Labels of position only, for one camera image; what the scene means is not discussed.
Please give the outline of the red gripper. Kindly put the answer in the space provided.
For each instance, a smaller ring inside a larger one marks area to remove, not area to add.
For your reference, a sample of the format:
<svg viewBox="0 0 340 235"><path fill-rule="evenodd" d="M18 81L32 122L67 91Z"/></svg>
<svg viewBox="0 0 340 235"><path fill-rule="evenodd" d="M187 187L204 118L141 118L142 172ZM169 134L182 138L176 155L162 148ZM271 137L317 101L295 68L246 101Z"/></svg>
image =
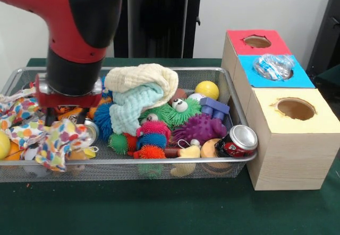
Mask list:
<svg viewBox="0 0 340 235"><path fill-rule="evenodd" d="M78 106L82 108L79 112L76 123L84 124L88 108L96 107L102 97L103 86L99 77L91 92L83 96L64 95L54 91L47 84L46 74L37 74L35 79L36 98L39 106L46 109L45 126L51 126L55 121L55 107Z"/></svg>

